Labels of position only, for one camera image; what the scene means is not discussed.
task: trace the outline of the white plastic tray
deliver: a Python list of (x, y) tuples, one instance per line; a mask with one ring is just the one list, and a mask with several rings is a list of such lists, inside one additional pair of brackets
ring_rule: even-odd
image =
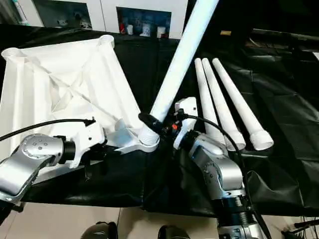
[[(139, 106), (113, 51), (114, 38), (8, 48), (0, 102), (0, 135), (35, 123), (94, 117), (108, 134), (109, 144), (126, 153), (136, 149), (142, 127)], [(72, 137), (82, 123), (60, 123), (31, 130), (0, 143), (0, 160), (31, 133)], [(43, 181), (70, 171), (68, 165), (44, 168)]]

